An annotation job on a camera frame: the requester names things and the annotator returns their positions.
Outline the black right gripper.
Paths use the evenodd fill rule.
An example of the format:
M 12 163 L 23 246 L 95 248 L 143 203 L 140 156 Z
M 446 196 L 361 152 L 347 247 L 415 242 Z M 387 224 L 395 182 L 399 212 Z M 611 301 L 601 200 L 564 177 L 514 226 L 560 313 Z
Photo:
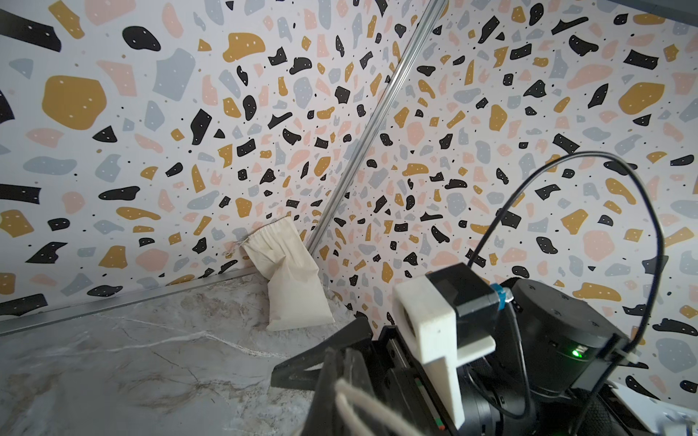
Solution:
M 364 358 L 370 356 L 370 379 L 378 399 L 425 435 L 502 433 L 500 414 L 465 387 L 461 389 L 465 422 L 455 425 L 422 365 L 410 354 L 396 327 L 386 326 L 376 340 L 372 339 L 369 321 L 365 317 L 356 318 L 314 348 L 276 365 L 270 385 L 280 389 L 313 391 L 326 354 L 352 349 Z

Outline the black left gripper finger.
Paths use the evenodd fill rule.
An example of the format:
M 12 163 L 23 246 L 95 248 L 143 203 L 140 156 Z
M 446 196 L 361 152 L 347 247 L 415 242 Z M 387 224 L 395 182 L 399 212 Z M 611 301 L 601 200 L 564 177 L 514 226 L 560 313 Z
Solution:
M 302 435 L 353 435 L 336 406 L 336 382 L 345 380 L 354 388 L 374 394 L 365 359 L 355 349 L 325 354 L 314 397 L 301 429 Z

